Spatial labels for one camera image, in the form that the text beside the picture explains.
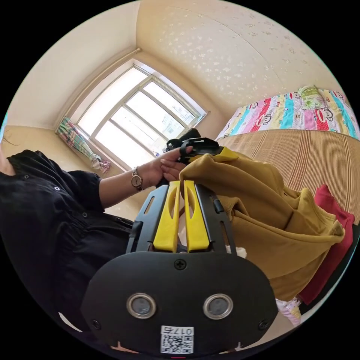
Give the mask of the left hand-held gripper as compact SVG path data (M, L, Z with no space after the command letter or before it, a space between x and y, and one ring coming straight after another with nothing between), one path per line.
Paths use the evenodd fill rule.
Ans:
M215 155L216 162L231 162L238 159L238 154L227 147L220 146L215 140L201 137L197 129L190 129L179 138L170 139L165 151L180 149L178 162L188 165L205 154Z

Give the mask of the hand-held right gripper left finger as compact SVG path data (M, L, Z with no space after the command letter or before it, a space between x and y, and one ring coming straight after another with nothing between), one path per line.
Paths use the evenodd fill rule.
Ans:
M176 252L180 211L180 182L170 182L153 246L157 251Z

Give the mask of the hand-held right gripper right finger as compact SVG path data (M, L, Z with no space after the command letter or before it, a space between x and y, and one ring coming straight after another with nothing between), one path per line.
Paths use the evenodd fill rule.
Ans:
M208 249L210 241L194 181L185 180L183 182L183 195L187 252L205 251Z

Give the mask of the person's left hand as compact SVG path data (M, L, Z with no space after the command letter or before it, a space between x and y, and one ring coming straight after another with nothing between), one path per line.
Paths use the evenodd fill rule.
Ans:
M180 172L186 166L179 162L180 157L180 148L176 148L141 165L138 174L142 178L142 188L155 187L162 179L168 182L179 180Z

